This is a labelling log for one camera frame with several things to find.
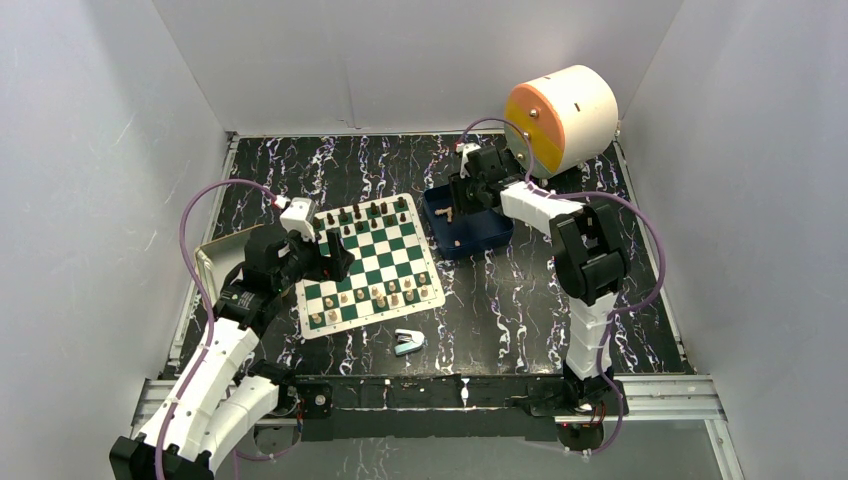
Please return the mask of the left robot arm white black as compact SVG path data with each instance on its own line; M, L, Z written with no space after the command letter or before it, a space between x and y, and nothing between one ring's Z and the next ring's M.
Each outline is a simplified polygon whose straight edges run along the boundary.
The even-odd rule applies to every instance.
M109 461L118 479L212 479L223 459L263 417L300 417L324 393L300 387L293 371L260 360L239 370L301 280L341 281L354 261L331 228L305 239L278 224L249 229L244 258L208 308L206 340L159 409L132 438L119 437Z

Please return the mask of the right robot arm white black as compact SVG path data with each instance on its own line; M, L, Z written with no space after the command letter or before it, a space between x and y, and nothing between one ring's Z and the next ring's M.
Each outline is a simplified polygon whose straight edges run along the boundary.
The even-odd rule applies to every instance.
M520 173L511 155L493 146L461 143L449 178L454 216L497 212L547 236L557 281L568 298L570 342L563 384L533 394L533 407L587 414L599 408L613 378L611 313L630 264L605 205L559 197Z

